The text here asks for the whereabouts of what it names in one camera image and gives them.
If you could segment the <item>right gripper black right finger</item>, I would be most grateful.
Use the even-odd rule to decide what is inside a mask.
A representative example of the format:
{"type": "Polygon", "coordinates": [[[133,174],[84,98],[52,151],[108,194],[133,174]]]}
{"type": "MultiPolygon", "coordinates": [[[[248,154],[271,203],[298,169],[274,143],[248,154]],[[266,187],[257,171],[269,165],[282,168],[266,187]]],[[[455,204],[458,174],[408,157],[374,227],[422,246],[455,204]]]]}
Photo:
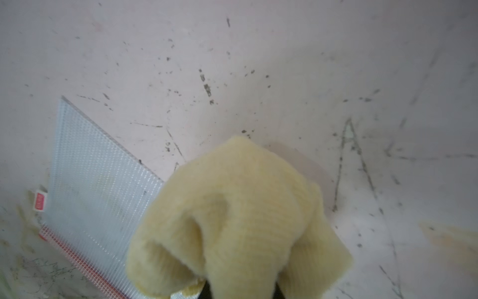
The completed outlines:
{"type": "Polygon", "coordinates": [[[278,284],[275,285],[275,291],[273,293],[273,299],[285,299],[285,296],[283,295],[282,291],[280,290],[280,287],[278,284]]]}

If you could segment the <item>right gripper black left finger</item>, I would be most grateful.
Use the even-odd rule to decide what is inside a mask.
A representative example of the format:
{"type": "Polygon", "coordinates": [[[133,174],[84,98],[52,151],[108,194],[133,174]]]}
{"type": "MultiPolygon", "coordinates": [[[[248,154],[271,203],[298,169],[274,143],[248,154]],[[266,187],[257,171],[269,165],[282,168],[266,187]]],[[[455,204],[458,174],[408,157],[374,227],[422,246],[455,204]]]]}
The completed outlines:
{"type": "Polygon", "coordinates": [[[205,284],[197,299],[211,299],[210,285],[205,284]]]}

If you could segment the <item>yellow microfiber cloth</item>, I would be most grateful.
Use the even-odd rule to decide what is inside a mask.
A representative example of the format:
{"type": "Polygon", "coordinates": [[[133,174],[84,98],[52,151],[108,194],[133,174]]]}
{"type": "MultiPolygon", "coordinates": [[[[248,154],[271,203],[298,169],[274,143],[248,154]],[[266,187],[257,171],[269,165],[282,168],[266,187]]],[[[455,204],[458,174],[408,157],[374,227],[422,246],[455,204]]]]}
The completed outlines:
{"type": "Polygon", "coordinates": [[[353,258],[329,224],[321,188],[286,160],[233,137],[179,167],[148,206],[126,274],[168,299],[201,282],[215,299],[319,299],[353,258]]]}

